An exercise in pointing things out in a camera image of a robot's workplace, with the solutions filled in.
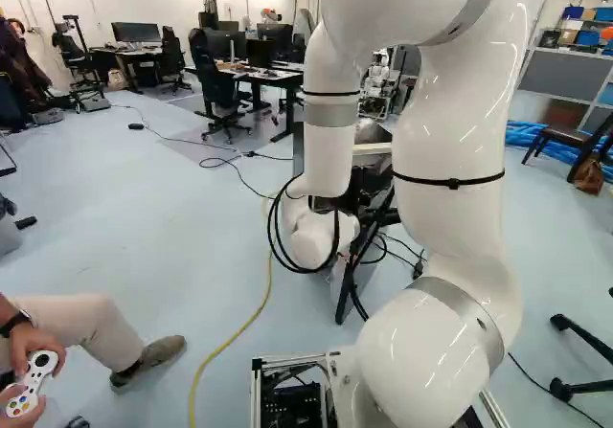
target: hand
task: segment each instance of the hand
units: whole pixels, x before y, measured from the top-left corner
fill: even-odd
[[[11,365],[16,375],[21,376],[28,371],[28,354],[40,349],[47,349],[57,353],[59,360],[54,370],[55,377],[59,374],[66,361],[66,349],[54,336],[37,329],[29,323],[21,323],[12,329]]]
[[[0,416],[0,428],[33,428],[42,413],[45,412],[47,399],[45,396],[38,397],[38,405],[28,412],[26,415],[19,418],[8,418],[4,412],[6,404],[14,397],[19,396],[26,390],[23,385],[15,385],[8,387],[4,392],[0,393],[0,406],[2,407],[2,415]]]

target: blue cable bundle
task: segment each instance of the blue cable bundle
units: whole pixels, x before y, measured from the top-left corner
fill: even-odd
[[[507,123],[507,146],[530,147],[534,142],[534,138],[538,136],[540,130],[545,126],[547,125],[509,121]],[[596,150],[602,147],[605,140],[606,136],[601,138],[596,146]],[[547,143],[543,149],[543,153],[569,165],[574,165],[579,156],[579,150],[577,148],[568,147],[555,141]],[[605,179],[609,182],[613,182],[613,167],[602,165],[602,171],[604,172]]]

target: yellow cable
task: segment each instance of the yellow cable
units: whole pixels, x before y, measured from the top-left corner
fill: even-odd
[[[262,207],[261,207],[262,213],[266,215],[266,207],[265,207],[266,201],[263,200],[262,202],[263,202]],[[249,328],[254,323],[254,321],[258,319],[261,312],[264,310],[264,307],[268,303],[268,299],[270,298],[270,291],[272,291],[272,251],[268,253],[268,286],[266,287],[266,294],[264,295],[264,298],[262,299],[260,306],[255,311],[255,313],[251,315],[251,318],[249,318],[249,320],[244,325],[242,325],[242,327],[240,327],[240,329],[236,331],[234,335],[230,337],[230,339],[228,339],[223,345],[217,348],[213,353],[211,353],[207,357],[207,359],[205,359],[202,362],[202,364],[196,371],[195,376],[193,377],[192,388],[190,389],[190,399],[188,403],[188,411],[190,415],[190,428],[195,428],[195,392],[198,388],[198,384],[200,383],[200,377],[202,377],[202,373],[204,372],[206,367],[209,364],[211,364],[211,362],[215,358],[217,358],[222,352],[224,352],[228,347],[230,347],[239,338],[239,336],[245,330],[247,330],[247,328]]]

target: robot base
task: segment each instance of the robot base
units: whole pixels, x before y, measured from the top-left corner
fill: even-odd
[[[251,428],[396,428],[372,399],[351,347],[326,354],[254,358],[252,363]],[[321,375],[321,383],[285,383],[303,373],[317,375],[315,372]],[[483,392],[481,400],[493,426],[508,428],[491,395]],[[271,414],[280,415],[271,421]],[[483,425],[470,408],[450,428]]]

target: beige pants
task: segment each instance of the beige pants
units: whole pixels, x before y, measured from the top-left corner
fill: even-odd
[[[103,295],[31,297],[11,302],[64,347],[80,345],[114,372],[124,371],[141,357],[143,341],[113,301]],[[1,371],[11,368],[9,358],[9,341],[0,339]]]

